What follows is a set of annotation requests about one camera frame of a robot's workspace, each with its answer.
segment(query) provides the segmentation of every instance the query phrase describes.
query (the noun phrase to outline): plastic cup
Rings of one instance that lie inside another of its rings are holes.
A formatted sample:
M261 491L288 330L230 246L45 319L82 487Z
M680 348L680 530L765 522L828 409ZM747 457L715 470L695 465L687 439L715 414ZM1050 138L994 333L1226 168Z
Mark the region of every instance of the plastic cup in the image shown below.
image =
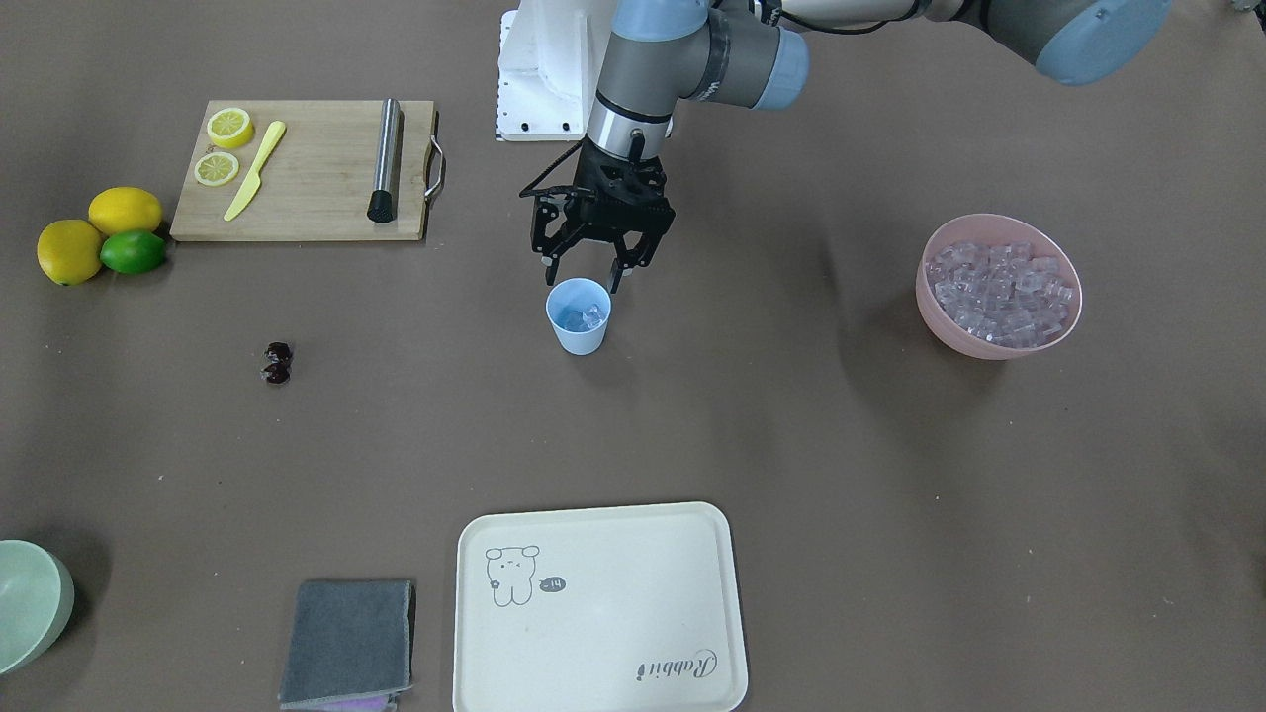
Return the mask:
M1012 242L1028 242L1033 246L1034 257L1058 258L1060 276L1075 290L1072 303L1069 304L1069 318L1065 319L1063 331L1060 332L1060 336L1033 348L1009 348L989 343L982 338L976 338L956 324L953 318L937 303L932 285L928 284L927 271L928 261L956 242L975 242L976 245L985 245L987 247ZM914 296L919 304L919 314L923 315L923 322L928 324L932 333L950 348L975 359L1001 361L1051 348L1067 338L1077 326L1077 321L1081 319L1081 280L1077 277L1077 270L1072 267L1072 262L1063 253L1063 250L1060 250L1060 246L1053 239L1033 226L1015 218L994 215L991 213L976 213L955 218L932 233L928 246L923 248L923 257L919 260L919 274L914 280Z
M567 315L571 312L584 312L589 307L598 304L603 313L603 321L596 327L585 331L568 331L563 328ZM555 328L555 336L563 350L576 356L585 356L598 351L606 336L606 324L611 317L611 295L603 285L585 277L572 277L561 281L549 290L546 298L546 315L549 317L549 326Z

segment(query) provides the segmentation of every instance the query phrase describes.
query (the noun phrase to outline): lemon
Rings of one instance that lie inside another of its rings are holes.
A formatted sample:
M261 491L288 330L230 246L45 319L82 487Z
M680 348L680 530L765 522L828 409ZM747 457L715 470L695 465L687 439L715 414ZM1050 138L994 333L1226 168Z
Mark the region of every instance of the lemon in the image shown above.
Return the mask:
M92 199L87 220L105 234L129 229L152 232L162 223L162 204L139 188L111 188Z
M35 243L39 269L66 286L87 281L101 269L100 251L101 233L86 220L57 220Z
M206 136L220 148L239 148L254 138L254 125L246 109L229 106L211 114L206 120Z
M203 185L215 188L237 177L239 167L241 163L238 163L237 156L224 153L223 151L213 151L199 158L197 163L194 165L194 179Z

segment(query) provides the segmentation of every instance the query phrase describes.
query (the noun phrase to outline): gray towel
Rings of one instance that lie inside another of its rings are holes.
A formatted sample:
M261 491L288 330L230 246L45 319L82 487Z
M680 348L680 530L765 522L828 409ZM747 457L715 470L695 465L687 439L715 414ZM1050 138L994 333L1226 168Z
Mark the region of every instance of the gray towel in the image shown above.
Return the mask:
M295 597L282 709L329 708L409 689L413 583L305 582Z

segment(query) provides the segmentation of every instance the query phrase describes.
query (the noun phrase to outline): wooden cutting board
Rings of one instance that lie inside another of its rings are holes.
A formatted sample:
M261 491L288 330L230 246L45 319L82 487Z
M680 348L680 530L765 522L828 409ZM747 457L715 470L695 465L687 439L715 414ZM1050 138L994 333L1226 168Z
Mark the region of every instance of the wooden cutting board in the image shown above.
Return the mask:
M211 114L239 106L251 114L254 138L241 148L216 148L206 136ZM210 101L197 127L194 153L171 223L179 241L363 241L422 239L425 226L434 101L401 101L404 138L396 219L375 223L365 212L373 190L382 101ZM254 161L265 129L286 123L286 134L265 163L263 185L233 220L233 201ZM194 179L194 165L210 151L237 156L242 170L227 185L208 188Z

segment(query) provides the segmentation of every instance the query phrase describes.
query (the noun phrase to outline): lemon slice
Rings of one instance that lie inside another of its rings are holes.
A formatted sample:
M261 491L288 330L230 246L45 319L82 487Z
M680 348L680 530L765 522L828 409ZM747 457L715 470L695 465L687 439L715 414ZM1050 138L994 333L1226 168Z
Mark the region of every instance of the lemon slice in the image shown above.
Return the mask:
M220 148L238 148L246 146L254 137L254 125L251 124L251 114L246 109L229 106L211 114L206 120L206 136L211 137L211 143Z
M203 185L215 188L233 180L239 167L237 156L214 151L194 165L194 179Z

